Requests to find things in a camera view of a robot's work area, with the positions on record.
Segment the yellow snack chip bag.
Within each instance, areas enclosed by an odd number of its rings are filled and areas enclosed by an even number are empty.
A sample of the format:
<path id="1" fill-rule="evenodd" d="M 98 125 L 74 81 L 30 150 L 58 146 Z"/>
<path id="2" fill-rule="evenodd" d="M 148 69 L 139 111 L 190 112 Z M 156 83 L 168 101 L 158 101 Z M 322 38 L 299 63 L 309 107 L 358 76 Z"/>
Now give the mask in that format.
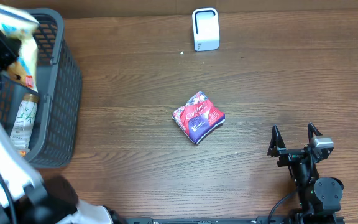
<path id="1" fill-rule="evenodd" d="M 13 44 L 16 59 L 7 65 L 11 80 L 37 91 L 38 47 L 33 37 L 39 22 L 27 11 L 0 4 L 0 32 Z"/>

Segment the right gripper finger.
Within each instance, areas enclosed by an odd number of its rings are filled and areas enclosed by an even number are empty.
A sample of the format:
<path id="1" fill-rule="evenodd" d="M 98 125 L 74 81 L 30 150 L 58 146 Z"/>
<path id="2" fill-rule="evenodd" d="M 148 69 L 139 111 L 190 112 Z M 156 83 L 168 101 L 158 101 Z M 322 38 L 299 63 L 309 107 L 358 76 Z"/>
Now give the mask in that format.
<path id="1" fill-rule="evenodd" d="M 267 155 L 270 157 L 281 156 L 287 150 L 277 125 L 272 127 L 272 137 L 268 147 Z"/>
<path id="2" fill-rule="evenodd" d="M 315 139 L 318 139 L 322 134 L 320 131 L 316 128 L 316 126 L 310 122 L 308 124 L 308 140 L 309 143 L 312 143 Z"/>

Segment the white tube gold cap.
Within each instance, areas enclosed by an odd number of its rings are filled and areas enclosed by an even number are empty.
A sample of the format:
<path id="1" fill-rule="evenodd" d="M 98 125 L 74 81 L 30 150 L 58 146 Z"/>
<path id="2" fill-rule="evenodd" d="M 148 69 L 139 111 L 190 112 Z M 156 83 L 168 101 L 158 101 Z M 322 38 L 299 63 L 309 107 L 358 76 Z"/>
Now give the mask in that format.
<path id="1" fill-rule="evenodd" d="M 39 97 L 35 94 L 26 93 L 19 105 L 10 139 L 19 150 L 30 151 L 29 143 L 37 114 Z"/>

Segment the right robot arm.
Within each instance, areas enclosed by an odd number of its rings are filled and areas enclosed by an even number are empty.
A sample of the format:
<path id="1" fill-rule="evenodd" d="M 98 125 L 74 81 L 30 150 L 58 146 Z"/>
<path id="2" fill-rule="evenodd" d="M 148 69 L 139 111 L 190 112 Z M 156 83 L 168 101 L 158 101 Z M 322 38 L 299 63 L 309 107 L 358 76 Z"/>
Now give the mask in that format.
<path id="1" fill-rule="evenodd" d="M 344 185 L 337 178 L 321 177 L 316 167 L 333 149 L 333 140 L 313 123 L 308 124 L 308 143 L 300 149 L 287 149 L 278 127 L 272 127 L 267 155 L 277 157 L 279 167 L 288 168 L 296 189 L 273 206 L 267 223 L 344 223 L 343 217 L 336 216 L 341 210 Z M 291 210 L 284 218 L 275 216 L 276 209 L 294 195 L 298 196 L 300 208 Z"/>

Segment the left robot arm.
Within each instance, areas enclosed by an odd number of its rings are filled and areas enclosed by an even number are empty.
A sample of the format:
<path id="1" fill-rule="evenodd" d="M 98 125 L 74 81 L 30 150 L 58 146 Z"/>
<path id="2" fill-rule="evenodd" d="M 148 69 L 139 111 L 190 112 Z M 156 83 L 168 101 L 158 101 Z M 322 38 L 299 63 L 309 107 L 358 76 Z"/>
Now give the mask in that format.
<path id="1" fill-rule="evenodd" d="M 122 223 L 114 210 L 80 200 L 65 178 L 43 180 L 39 173 L 72 158 L 82 91 L 81 72 L 62 32 L 44 39 L 53 54 L 37 68 L 40 106 L 27 156 L 18 155 L 8 136 L 25 88 L 10 83 L 0 90 L 0 223 Z"/>

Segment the red purple Carefree pack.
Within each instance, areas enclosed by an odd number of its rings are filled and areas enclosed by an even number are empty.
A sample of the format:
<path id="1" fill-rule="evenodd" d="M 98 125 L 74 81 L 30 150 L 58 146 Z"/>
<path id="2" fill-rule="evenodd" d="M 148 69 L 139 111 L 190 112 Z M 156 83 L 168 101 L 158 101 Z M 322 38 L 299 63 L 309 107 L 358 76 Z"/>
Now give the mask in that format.
<path id="1" fill-rule="evenodd" d="M 177 108 L 172 118 L 193 144 L 199 144 L 212 130 L 225 122 L 225 114 L 202 92 Z"/>

